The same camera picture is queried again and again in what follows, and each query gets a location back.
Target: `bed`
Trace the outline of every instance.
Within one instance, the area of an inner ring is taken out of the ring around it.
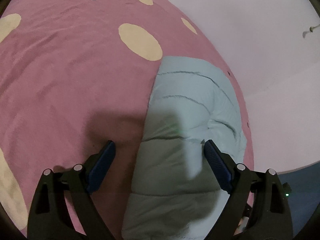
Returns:
[[[43,170],[82,163],[111,139],[117,155],[92,199],[121,239],[150,96],[167,56],[206,62],[230,82],[246,138],[243,162],[253,169],[236,78],[167,0],[12,0],[0,19],[0,51],[0,201],[24,233]]]

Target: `white wall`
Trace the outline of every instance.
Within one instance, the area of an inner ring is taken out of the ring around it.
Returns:
[[[255,170],[320,160],[320,23],[308,0],[169,0],[209,38],[243,91]]]

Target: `blue gripper pad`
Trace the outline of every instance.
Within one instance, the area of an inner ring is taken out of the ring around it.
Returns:
[[[204,144],[204,156],[207,159],[222,190],[231,193],[232,174],[209,141]]]
[[[110,142],[106,145],[98,154],[98,158],[95,161],[94,166],[86,176],[87,187],[86,191],[89,194],[97,191],[106,176],[113,159],[116,156],[116,145],[114,142]]]

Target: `pink bedsheet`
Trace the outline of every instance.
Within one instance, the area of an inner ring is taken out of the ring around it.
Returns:
[[[59,171],[82,163],[111,139],[117,155],[92,198],[111,232],[121,238],[136,153],[161,62],[128,48],[118,30],[124,23],[150,33],[164,56],[200,58],[223,70],[239,101],[248,141],[244,162],[253,168],[248,115],[232,72],[187,16],[167,0],[152,1],[12,0],[3,17],[19,14],[21,21],[0,42],[0,147],[24,199],[13,205],[25,204],[29,210],[44,169]]]

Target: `blue floor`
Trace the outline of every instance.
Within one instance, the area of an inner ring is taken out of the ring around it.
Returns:
[[[278,176],[282,184],[288,182],[292,189],[288,202],[296,235],[320,203],[320,163]]]

